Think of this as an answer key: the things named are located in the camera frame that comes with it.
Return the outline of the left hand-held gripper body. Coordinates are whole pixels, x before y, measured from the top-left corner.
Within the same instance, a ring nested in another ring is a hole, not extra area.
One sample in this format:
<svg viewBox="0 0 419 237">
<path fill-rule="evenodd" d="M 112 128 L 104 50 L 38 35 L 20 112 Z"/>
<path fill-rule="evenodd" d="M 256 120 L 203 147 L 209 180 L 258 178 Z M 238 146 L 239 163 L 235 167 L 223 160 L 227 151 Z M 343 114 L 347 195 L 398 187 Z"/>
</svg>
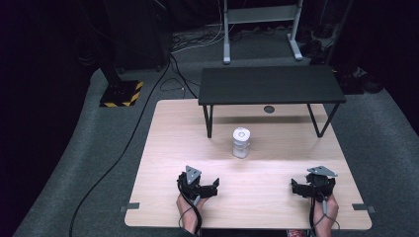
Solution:
<svg viewBox="0 0 419 237">
<path fill-rule="evenodd" d="M 186 166 L 177 180 L 177 187 L 181 196 L 186 201 L 199 201 L 206 198 L 203 187 L 200 185 L 202 172 L 191 166 Z"/>
</svg>

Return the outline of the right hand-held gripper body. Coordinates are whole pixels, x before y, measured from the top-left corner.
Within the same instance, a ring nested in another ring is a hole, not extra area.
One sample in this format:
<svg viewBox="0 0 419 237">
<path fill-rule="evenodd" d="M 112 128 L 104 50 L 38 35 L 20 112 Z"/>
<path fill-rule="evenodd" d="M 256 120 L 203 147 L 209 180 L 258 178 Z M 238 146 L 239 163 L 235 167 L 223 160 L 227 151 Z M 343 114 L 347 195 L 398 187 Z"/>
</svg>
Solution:
<svg viewBox="0 0 419 237">
<path fill-rule="evenodd" d="M 307 171 L 309 174 L 306 176 L 306 181 L 313 189 L 312 196 L 319 202 L 327 201 L 327 198 L 333 194 L 338 174 L 325 166 L 308 168 Z"/>
</svg>

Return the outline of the person's left hand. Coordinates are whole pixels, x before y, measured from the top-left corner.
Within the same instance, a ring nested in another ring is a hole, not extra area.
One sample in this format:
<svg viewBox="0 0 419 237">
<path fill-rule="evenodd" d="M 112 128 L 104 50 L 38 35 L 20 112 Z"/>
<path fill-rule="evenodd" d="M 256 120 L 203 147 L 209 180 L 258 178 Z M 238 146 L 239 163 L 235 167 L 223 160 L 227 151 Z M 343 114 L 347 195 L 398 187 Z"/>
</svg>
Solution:
<svg viewBox="0 0 419 237">
<path fill-rule="evenodd" d="M 178 196 L 176 204 L 180 213 L 181 226 L 184 229 L 195 233 L 199 220 L 194 209 L 182 196 Z"/>
</svg>

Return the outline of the person's right hand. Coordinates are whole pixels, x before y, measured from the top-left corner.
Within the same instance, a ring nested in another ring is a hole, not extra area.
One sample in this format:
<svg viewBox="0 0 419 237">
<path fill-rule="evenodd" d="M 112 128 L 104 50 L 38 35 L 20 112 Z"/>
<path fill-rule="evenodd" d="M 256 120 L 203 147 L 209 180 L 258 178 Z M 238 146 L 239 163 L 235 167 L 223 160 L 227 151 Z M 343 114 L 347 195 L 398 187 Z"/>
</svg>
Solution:
<svg viewBox="0 0 419 237">
<path fill-rule="evenodd" d="M 314 203 L 313 224 L 316 230 L 330 230 L 338 215 L 339 204 L 331 195 L 323 201 Z"/>
</svg>

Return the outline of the grey tape strip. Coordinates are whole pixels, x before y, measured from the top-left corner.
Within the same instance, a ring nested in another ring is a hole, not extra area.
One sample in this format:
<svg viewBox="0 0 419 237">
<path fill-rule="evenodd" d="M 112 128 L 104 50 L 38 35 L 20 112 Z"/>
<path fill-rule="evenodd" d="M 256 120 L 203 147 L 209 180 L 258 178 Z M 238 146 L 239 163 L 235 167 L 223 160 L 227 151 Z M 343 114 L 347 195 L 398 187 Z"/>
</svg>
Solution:
<svg viewBox="0 0 419 237">
<path fill-rule="evenodd" d="M 120 207 L 120 212 L 125 213 L 130 209 L 139 209 L 139 202 L 130 202 Z"/>
<path fill-rule="evenodd" d="M 365 203 L 353 203 L 352 207 L 354 210 L 364 210 L 369 214 L 376 213 L 376 209 L 372 205 L 367 205 Z"/>
</svg>

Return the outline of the white plastic bottle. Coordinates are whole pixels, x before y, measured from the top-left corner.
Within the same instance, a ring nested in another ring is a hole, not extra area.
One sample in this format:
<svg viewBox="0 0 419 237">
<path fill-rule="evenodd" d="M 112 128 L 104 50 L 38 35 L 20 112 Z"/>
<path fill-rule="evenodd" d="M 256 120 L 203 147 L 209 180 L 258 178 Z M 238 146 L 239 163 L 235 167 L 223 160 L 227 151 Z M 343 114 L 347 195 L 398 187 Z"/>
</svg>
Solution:
<svg viewBox="0 0 419 237">
<path fill-rule="evenodd" d="M 234 129 L 232 154 L 240 159 L 247 157 L 249 153 L 251 132 L 245 127 L 237 127 Z"/>
</svg>

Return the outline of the black metal-legged riser shelf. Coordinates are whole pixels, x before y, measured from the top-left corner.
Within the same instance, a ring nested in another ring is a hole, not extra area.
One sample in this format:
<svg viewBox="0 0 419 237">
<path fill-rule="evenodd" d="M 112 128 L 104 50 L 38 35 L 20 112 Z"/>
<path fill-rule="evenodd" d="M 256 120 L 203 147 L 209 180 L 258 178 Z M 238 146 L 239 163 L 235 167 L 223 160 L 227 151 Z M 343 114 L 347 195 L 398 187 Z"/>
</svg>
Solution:
<svg viewBox="0 0 419 237">
<path fill-rule="evenodd" d="M 345 102 L 327 65 L 205 68 L 198 97 L 208 137 L 215 106 L 331 104 L 338 109 Z"/>
</svg>

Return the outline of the black shoe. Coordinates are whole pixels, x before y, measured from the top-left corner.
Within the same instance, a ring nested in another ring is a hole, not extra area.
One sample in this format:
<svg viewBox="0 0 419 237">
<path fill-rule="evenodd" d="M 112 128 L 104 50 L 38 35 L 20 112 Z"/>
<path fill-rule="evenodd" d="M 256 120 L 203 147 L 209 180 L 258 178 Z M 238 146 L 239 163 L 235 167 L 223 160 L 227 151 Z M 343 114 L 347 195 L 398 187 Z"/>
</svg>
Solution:
<svg viewBox="0 0 419 237">
<path fill-rule="evenodd" d="M 345 95 L 376 94 L 384 89 L 375 76 L 360 67 L 350 71 L 336 67 L 333 72 Z"/>
<path fill-rule="evenodd" d="M 313 39 L 300 48 L 303 57 L 309 58 L 310 65 L 322 65 L 325 63 L 325 53 L 322 43 L 318 39 Z"/>
</svg>

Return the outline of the yellow-black striped stand base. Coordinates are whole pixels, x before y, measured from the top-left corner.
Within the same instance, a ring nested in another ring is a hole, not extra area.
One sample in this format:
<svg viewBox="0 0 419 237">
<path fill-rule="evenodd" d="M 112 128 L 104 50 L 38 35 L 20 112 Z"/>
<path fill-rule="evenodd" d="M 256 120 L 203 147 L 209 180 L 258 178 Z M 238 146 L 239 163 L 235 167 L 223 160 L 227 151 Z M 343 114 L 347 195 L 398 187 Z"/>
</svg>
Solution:
<svg viewBox="0 0 419 237">
<path fill-rule="evenodd" d="M 100 100 L 101 107 L 130 107 L 139 97 L 143 86 L 140 81 L 122 81 L 119 86 L 108 86 Z"/>
</svg>

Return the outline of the black equipment cabinet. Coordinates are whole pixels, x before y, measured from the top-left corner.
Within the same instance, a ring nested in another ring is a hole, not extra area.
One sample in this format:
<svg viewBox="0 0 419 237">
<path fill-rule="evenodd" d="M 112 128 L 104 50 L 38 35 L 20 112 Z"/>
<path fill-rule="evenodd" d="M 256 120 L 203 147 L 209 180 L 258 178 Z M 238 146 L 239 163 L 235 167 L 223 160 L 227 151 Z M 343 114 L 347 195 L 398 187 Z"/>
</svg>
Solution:
<svg viewBox="0 0 419 237">
<path fill-rule="evenodd" d="M 116 68 L 155 69 L 168 62 L 172 30 L 164 0 L 105 0 Z"/>
</svg>

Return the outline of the grey metal stand frame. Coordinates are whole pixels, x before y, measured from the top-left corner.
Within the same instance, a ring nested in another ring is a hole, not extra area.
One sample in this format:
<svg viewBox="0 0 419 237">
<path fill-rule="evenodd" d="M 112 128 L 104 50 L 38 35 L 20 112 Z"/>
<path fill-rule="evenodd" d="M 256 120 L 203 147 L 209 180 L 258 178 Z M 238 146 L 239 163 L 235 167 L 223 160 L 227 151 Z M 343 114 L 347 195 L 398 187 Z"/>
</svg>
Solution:
<svg viewBox="0 0 419 237">
<path fill-rule="evenodd" d="M 296 61 L 303 59 L 299 46 L 296 42 L 296 33 L 299 24 L 300 15 L 302 12 L 303 0 L 296 0 L 293 5 L 272 6 L 272 7 L 257 7 L 244 9 L 230 9 L 228 7 L 228 0 L 223 2 L 223 60 L 222 62 L 228 65 L 231 62 L 230 43 L 229 43 L 229 26 L 251 23 L 268 23 L 268 22 L 284 22 L 292 21 L 292 31 L 287 34 L 290 47 L 293 52 L 293 57 Z"/>
</svg>

